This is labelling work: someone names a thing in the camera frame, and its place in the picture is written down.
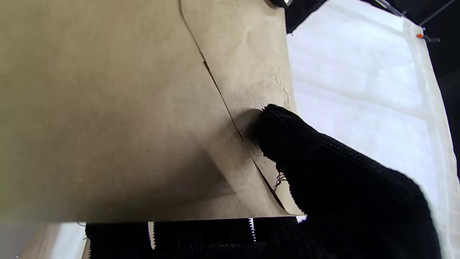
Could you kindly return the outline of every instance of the metal rod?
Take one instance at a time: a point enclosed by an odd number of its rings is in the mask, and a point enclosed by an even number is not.
[[[453,2],[455,2],[455,0],[450,0],[449,2],[447,2],[444,6],[442,6],[439,10],[437,10],[436,12],[434,12],[432,15],[430,15],[427,19],[425,19],[423,22],[420,23],[420,27],[422,27],[424,24],[426,24],[429,20],[433,19],[433,17],[435,17],[437,14],[439,14],[442,10],[446,9],[446,7],[448,7],[450,4],[452,4]]]
[[[390,10],[392,13],[395,15],[398,15],[400,17],[405,17],[404,14],[402,14],[400,11],[398,11],[396,8],[394,8],[390,3],[388,3],[385,0],[375,0],[378,4],[381,6],[385,7],[386,9]]]

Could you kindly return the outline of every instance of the black knit glove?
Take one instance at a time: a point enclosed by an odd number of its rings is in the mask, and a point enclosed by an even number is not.
[[[264,156],[276,163],[286,163],[317,146],[312,143],[319,134],[295,113],[283,107],[269,104],[257,118],[257,141]]]

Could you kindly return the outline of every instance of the black mesh fabric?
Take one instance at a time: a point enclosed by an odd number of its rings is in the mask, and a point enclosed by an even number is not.
[[[255,135],[290,184],[295,218],[88,224],[92,259],[307,258],[440,259],[428,204],[414,181],[386,168],[276,105],[259,115]]]

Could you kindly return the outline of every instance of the brown paper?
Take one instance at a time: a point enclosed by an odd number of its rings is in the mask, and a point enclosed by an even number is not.
[[[182,11],[248,151],[273,187],[275,163],[263,157],[250,132],[267,104],[295,112],[283,9],[262,0],[182,0]],[[302,214],[287,182],[276,195],[289,213]]]
[[[0,219],[287,215],[203,62],[176,1],[2,1]]]

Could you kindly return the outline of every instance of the white curtain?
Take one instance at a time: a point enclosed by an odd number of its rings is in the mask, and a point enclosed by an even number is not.
[[[287,35],[300,116],[414,179],[445,259],[460,258],[452,141],[422,29],[358,0],[330,0]]]

